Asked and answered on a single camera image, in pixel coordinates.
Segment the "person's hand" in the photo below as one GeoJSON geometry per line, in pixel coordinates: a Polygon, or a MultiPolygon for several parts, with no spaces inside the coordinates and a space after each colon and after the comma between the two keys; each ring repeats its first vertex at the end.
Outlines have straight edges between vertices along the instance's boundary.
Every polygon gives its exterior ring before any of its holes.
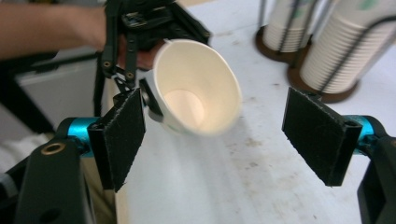
{"type": "MultiPolygon", "coordinates": [[[[152,69],[154,58],[157,55],[158,50],[163,46],[164,41],[158,41],[158,43],[149,51],[138,51],[137,52],[137,60],[136,67],[150,70],[152,69]]],[[[119,38],[119,59],[118,64],[120,68],[125,68],[125,56],[126,56],[126,38],[124,35],[121,35],[119,38]]]]}

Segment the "black foam pad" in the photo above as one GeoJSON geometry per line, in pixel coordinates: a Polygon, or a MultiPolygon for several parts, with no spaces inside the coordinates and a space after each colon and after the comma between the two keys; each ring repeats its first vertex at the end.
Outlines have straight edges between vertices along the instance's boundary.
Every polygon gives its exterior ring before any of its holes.
{"type": "Polygon", "coordinates": [[[104,189],[122,187],[145,132],[140,89],[117,95],[113,108],[89,128],[104,189]]]}
{"type": "Polygon", "coordinates": [[[361,125],[319,99],[314,93],[290,88],[282,131],[326,186],[341,186],[361,125]]]}

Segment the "white table surface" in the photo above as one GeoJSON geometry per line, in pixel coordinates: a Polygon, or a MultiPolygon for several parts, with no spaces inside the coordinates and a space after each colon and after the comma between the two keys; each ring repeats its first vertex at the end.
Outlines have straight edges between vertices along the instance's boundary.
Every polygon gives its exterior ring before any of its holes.
{"type": "MultiPolygon", "coordinates": [[[[361,222],[357,188],[369,160],[353,156],[343,186],[329,188],[291,146],[281,131],[287,66],[255,48],[259,6],[259,0],[217,0],[189,7],[233,69],[243,110],[235,126],[216,138],[176,136],[147,116],[124,186],[130,223],[361,222]]],[[[328,106],[341,115],[371,115],[396,136],[395,58],[393,46],[351,97],[328,106]]]]}

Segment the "screw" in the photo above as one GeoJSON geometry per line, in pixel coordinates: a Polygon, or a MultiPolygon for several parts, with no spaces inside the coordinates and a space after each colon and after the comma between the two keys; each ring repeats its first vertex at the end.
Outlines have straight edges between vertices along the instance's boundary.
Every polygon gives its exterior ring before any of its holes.
{"type": "Polygon", "coordinates": [[[53,155],[64,150],[65,147],[66,145],[64,143],[53,143],[41,149],[41,154],[46,156],[53,155]]]}
{"type": "Polygon", "coordinates": [[[127,74],[126,74],[126,77],[129,78],[129,79],[132,79],[132,78],[134,78],[134,74],[132,74],[132,73],[127,73],[127,74]]]}
{"type": "Polygon", "coordinates": [[[111,65],[111,62],[104,62],[104,63],[103,63],[103,66],[104,66],[104,67],[109,67],[110,65],[111,65]]]}

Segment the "human arm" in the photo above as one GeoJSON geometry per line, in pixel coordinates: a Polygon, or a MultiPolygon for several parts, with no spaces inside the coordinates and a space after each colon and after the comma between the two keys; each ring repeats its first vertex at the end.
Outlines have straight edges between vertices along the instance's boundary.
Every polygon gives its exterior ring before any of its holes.
{"type": "Polygon", "coordinates": [[[90,46],[102,50],[102,7],[0,4],[0,60],[90,46]]]}

